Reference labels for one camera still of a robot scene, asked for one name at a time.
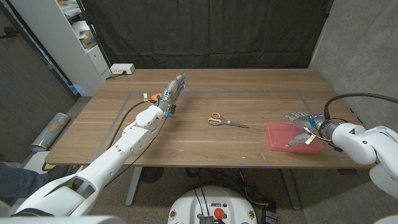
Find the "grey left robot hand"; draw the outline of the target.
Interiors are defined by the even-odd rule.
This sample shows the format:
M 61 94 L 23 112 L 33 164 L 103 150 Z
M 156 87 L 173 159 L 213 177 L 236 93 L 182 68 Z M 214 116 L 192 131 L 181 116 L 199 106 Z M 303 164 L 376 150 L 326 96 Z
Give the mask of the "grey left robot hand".
M 157 102 L 159 107 L 165 114 L 169 112 L 171 107 L 176 104 L 181 92 L 185 89 L 186 72 L 177 75 L 165 88 L 162 96 Z

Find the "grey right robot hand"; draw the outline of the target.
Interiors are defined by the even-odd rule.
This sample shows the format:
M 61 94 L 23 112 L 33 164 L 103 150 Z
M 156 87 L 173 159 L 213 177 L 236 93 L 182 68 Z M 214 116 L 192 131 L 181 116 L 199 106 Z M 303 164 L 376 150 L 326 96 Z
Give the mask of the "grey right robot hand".
M 292 147 L 296 144 L 310 144 L 315 138 L 331 142 L 324 134 L 321 133 L 320 127 L 326 123 L 326 119 L 322 114 L 306 114 L 302 111 L 291 112 L 284 115 L 285 119 L 293 122 L 298 129 L 303 129 L 303 134 L 296 135 L 292 140 L 289 140 L 285 145 Z

